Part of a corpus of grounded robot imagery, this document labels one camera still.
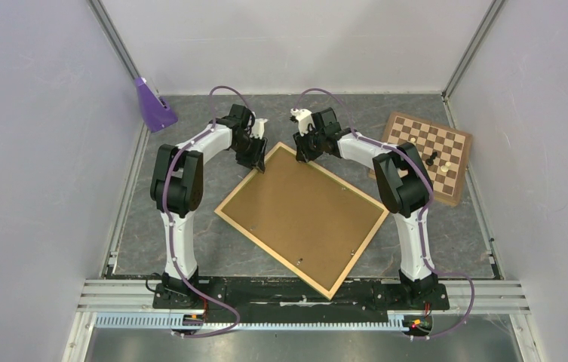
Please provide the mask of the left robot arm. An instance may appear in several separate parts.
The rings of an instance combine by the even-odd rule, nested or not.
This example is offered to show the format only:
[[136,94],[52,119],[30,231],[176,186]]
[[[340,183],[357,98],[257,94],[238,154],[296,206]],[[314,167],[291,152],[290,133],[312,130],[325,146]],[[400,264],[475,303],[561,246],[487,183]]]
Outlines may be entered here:
[[234,104],[227,116],[215,118],[191,139],[158,149],[149,191],[166,237],[167,261],[155,290],[161,298],[171,297],[184,308],[198,303],[194,215],[204,194],[204,166],[218,153],[232,150],[238,164],[264,172],[266,123],[246,106]]

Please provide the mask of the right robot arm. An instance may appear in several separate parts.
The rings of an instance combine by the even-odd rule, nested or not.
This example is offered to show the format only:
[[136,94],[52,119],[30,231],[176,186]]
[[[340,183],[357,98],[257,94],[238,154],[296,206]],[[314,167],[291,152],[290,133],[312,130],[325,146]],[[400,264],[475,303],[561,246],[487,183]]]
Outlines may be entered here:
[[380,199],[392,214],[401,246],[399,296],[403,304],[418,308],[438,285],[431,261],[427,214],[433,185],[415,145],[381,143],[341,127],[336,113],[291,109],[296,159],[308,163],[323,154],[355,161],[373,169]]

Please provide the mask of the purple plastic stand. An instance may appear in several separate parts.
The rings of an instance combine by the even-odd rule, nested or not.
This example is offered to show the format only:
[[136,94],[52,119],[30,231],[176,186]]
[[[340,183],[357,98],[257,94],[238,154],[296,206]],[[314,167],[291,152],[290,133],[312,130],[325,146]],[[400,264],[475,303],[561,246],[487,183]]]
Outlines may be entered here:
[[153,92],[144,77],[134,79],[140,112],[151,133],[157,133],[178,122],[178,116],[161,96]]

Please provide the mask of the black chess piece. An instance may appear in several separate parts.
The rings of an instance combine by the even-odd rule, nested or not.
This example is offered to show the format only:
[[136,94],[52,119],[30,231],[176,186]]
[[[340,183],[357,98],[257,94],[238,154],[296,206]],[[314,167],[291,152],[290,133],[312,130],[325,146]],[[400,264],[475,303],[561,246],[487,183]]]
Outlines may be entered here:
[[425,164],[427,166],[432,166],[434,164],[435,159],[438,156],[438,152],[437,151],[433,151],[433,153],[425,160]]

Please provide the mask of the wooden chessboard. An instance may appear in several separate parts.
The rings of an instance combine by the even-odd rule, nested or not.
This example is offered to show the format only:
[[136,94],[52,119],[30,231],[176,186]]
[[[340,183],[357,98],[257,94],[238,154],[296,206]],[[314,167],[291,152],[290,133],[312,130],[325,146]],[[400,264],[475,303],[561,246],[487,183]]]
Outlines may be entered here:
[[[434,199],[451,207],[457,206],[465,187],[473,136],[412,115],[391,113],[382,141],[400,145],[410,142],[412,137],[416,138],[416,148],[433,182]],[[433,151],[437,151],[438,156],[432,166],[427,166],[425,160]],[[450,170],[443,174],[439,167],[447,161],[451,163]]]

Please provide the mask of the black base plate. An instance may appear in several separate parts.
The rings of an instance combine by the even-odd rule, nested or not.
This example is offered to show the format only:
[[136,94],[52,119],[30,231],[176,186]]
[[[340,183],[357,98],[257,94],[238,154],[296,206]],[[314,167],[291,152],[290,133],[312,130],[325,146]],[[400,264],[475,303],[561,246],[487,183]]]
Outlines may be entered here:
[[152,288],[155,310],[200,314],[208,323],[304,324],[387,321],[390,311],[447,311],[446,287],[438,284],[419,295],[398,281],[348,278],[327,299],[299,278],[201,277],[196,294],[159,281]]

